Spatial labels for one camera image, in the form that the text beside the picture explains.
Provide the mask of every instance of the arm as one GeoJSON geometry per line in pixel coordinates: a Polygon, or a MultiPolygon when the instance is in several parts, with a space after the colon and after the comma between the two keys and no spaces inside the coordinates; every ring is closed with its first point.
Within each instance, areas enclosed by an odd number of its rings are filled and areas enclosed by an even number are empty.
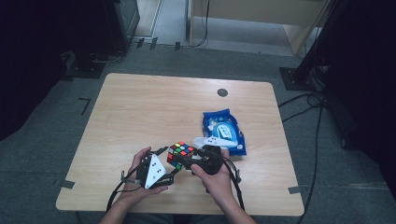
{"type": "MultiPolygon", "coordinates": [[[[225,158],[230,157],[228,150],[222,150],[221,154],[225,158]]],[[[191,169],[202,179],[204,187],[207,188],[210,195],[212,195],[215,200],[215,203],[219,206],[230,223],[256,223],[253,218],[239,206],[233,196],[230,173],[224,164],[215,175],[208,175],[196,164],[193,164],[191,169]]]]}
{"type": "MultiPolygon", "coordinates": [[[[132,166],[129,169],[128,173],[130,173],[137,165],[140,164],[146,152],[150,150],[151,147],[146,147],[140,150],[136,155],[134,155],[134,160],[132,162],[132,166]]],[[[132,174],[128,179],[135,179],[135,178],[136,178],[136,173],[132,174]]],[[[120,197],[113,203],[110,210],[106,213],[106,215],[103,217],[100,223],[101,224],[122,223],[128,211],[133,206],[135,206],[137,203],[145,199],[147,196],[161,193],[166,189],[168,189],[167,186],[161,186],[156,189],[143,189],[140,188],[140,184],[127,182],[124,185],[123,192],[121,193],[120,197]]]]}

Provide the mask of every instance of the wooden desk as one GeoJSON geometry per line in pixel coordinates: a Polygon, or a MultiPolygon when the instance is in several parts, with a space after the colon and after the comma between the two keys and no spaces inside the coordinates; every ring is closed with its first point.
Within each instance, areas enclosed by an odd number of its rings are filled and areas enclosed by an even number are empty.
{"type": "MultiPolygon", "coordinates": [[[[209,18],[283,24],[291,49],[297,54],[319,25],[332,0],[216,0],[210,1],[209,18]]],[[[205,17],[208,0],[191,0],[190,45],[194,17],[205,17]]]]}
{"type": "MultiPolygon", "coordinates": [[[[270,83],[188,77],[110,74],[92,111],[62,189],[61,210],[105,211],[108,198],[133,155],[202,136],[205,111],[230,108],[246,136],[247,156],[233,158],[251,215],[299,216],[304,207],[270,83]],[[220,97],[218,89],[228,95],[220,97]]],[[[168,172],[173,167],[160,156],[168,172]]],[[[169,190],[147,197],[139,213],[221,214],[201,180],[182,170],[169,190]]]]}

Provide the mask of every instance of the rubik's cube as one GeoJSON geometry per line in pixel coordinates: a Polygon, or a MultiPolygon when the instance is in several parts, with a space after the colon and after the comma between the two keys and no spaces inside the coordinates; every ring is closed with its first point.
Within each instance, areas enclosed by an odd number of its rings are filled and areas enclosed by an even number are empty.
{"type": "Polygon", "coordinates": [[[178,170],[181,170],[183,164],[181,164],[181,162],[175,161],[174,156],[178,154],[190,158],[193,152],[193,147],[189,147],[184,142],[178,142],[169,147],[168,158],[166,159],[166,161],[169,162],[171,165],[175,166],[178,170]]]}

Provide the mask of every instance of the blue package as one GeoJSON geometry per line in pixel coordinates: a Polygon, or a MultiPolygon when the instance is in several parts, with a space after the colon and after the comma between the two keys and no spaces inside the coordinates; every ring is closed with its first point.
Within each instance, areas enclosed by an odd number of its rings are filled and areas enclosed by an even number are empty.
{"type": "Polygon", "coordinates": [[[238,122],[231,115],[230,109],[217,112],[204,112],[203,130],[205,137],[217,137],[233,142],[227,147],[230,156],[247,155],[245,136],[238,126],[238,122]]]}

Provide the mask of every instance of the wooden tabletop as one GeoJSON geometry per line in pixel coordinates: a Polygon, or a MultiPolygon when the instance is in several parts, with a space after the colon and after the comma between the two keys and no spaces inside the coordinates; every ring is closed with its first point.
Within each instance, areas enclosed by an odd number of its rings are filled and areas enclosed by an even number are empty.
{"type": "MultiPolygon", "coordinates": [[[[189,77],[109,74],[99,93],[66,180],[60,210],[106,211],[111,192],[120,183],[141,148],[192,145],[203,136],[203,112],[230,108],[245,134],[247,155],[232,158],[240,169],[239,184],[247,212],[263,216],[300,216],[300,193],[290,194],[297,180],[273,87],[266,82],[189,77]],[[228,95],[218,95],[225,89],[228,95]]],[[[168,173],[174,167],[160,157],[168,173]]],[[[132,212],[221,214],[201,180],[182,170],[175,183],[147,197],[132,212]]]]}

